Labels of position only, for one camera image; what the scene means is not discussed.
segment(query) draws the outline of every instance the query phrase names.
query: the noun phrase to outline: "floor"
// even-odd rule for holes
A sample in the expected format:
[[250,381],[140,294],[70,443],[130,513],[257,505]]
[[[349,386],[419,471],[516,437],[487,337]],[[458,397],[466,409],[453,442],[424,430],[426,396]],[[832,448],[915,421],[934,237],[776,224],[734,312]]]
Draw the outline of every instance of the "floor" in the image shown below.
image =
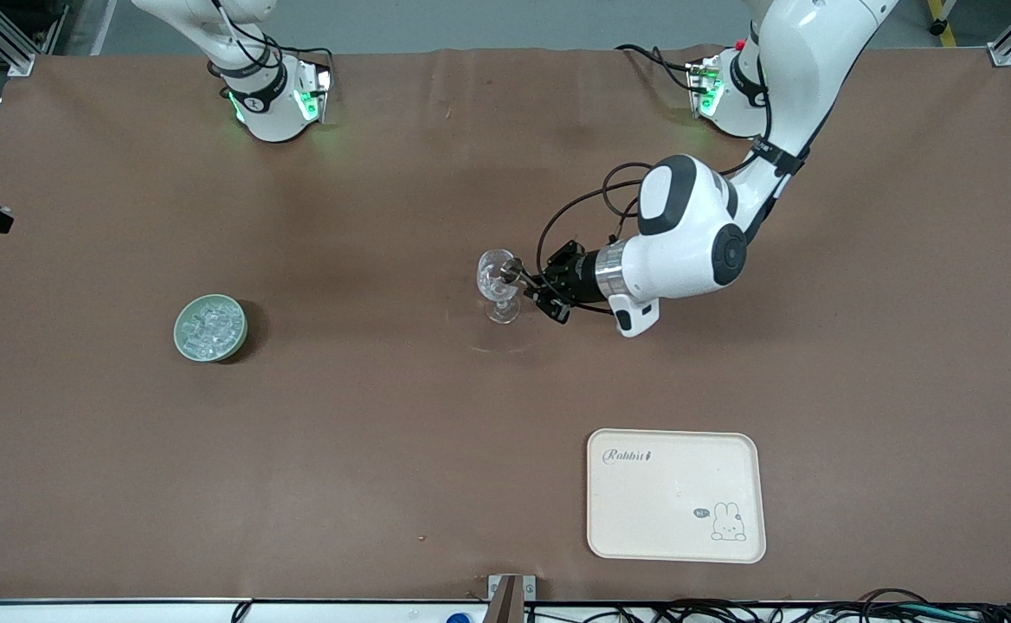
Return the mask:
[[[65,49],[74,55],[196,55],[197,49],[130,0],[77,0]],[[870,46],[940,46],[925,0],[901,0]],[[993,39],[1011,22],[1011,0],[966,0],[951,17],[960,46]],[[610,49],[627,42],[678,49],[746,35],[732,0],[283,0],[265,30],[281,43],[337,53],[442,48]],[[4,83],[0,75],[0,90]]]

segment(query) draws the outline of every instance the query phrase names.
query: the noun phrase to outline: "white tray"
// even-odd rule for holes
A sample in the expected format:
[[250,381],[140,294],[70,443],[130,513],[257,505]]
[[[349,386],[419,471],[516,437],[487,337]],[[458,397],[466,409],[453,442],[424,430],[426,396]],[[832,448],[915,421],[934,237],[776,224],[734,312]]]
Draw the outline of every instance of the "white tray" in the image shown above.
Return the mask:
[[586,481],[586,540],[602,557],[747,564],[767,551],[746,435],[602,429]]

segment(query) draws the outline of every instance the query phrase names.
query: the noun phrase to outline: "light green bowl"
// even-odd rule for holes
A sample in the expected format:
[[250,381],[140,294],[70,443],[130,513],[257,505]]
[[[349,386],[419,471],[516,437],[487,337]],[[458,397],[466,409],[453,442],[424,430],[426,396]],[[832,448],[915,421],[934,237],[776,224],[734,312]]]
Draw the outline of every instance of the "light green bowl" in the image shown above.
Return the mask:
[[[240,315],[240,328],[232,327],[229,320],[228,337],[223,342],[206,342],[195,335],[198,327],[208,328],[207,322],[201,319],[201,312],[209,308],[218,313],[217,316],[219,313],[229,317]],[[223,294],[198,296],[188,306],[182,308],[181,315],[178,315],[178,319],[174,322],[174,347],[191,362],[221,362],[236,355],[247,338],[248,317],[244,315],[244,307],[241,307],[240,302],[232,296]]]

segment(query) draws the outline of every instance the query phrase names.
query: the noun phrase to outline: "brown table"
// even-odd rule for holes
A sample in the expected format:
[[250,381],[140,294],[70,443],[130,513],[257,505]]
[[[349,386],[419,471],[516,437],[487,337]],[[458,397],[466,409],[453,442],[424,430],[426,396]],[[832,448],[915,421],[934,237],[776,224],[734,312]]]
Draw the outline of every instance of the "brown table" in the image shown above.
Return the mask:
[[[621,53],[337,61],[334,125],[281,146],[201,58],[6,88],[0,596],[1011,600],[1011,70],[866,53],[738,283],[627,340],[494,327],[474,261],[531,261],[617,163],[746,142]],[[553,249],[614,226],[573,212]],[[211,291],[248,301],[233,364],[171,343]],[[765,559],[593,556],[602,427],[750,435]]]

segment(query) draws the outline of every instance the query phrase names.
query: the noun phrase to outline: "bowl of ice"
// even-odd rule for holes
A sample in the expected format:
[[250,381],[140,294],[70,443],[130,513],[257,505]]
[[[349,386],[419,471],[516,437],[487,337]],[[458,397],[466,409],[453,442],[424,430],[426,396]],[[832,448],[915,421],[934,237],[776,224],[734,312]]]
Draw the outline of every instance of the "bowl of ice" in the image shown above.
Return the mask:
[[244,308],[223,294],[200,296],[174,322],[174,347],[191,362],[227,359],[240,351],[246,337]]

